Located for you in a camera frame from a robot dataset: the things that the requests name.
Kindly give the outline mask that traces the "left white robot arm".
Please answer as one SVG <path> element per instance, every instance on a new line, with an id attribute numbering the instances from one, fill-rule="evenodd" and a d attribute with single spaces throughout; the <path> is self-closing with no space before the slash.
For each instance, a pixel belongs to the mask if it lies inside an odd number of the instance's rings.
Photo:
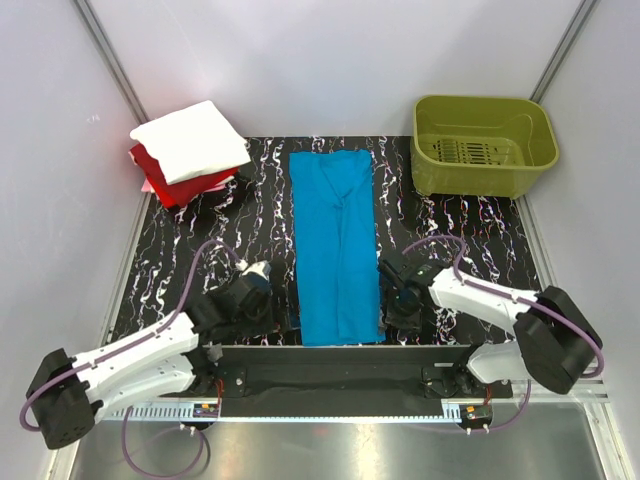
<path id="1" fill-rule="evenodd" d="M 46 447 L 58 450 L 138 402 L 182 392 L 208 394 L 224 341 L 275 328 L 271 286 L 242 277 L 112 344 L 75 355 L 62 348 L 48 353 L 27 389 L 26 409 Z"/>

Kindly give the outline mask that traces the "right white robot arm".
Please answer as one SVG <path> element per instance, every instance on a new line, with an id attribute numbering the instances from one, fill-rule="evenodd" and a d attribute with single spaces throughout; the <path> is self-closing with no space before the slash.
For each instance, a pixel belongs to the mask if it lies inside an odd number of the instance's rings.
<path id="1" fill-rule="evenodd" d="M 510 335 L 500 344 L 469 346 L 449 367 L 427 379 L 441 398 L 476 396 L 500 381 L 535 381 L 565 395 L 604 365 L 602 342 L 562 289 L 541 292 L 495 285 L 439 262 L 420 266 L 388 261 L 378 270 L 386 324 L 416 329 L 432 307 L 456 310 Z"/>

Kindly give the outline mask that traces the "blue t-shirt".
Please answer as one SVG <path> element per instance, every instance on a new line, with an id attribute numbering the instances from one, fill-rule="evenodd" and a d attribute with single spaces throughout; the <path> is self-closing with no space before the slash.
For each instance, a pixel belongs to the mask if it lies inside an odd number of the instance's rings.
<path id="1" fill-rule="evenodd" d="M 303 345 L 382 341 L 371 153 L 293 153 L 289 176 Z"/>

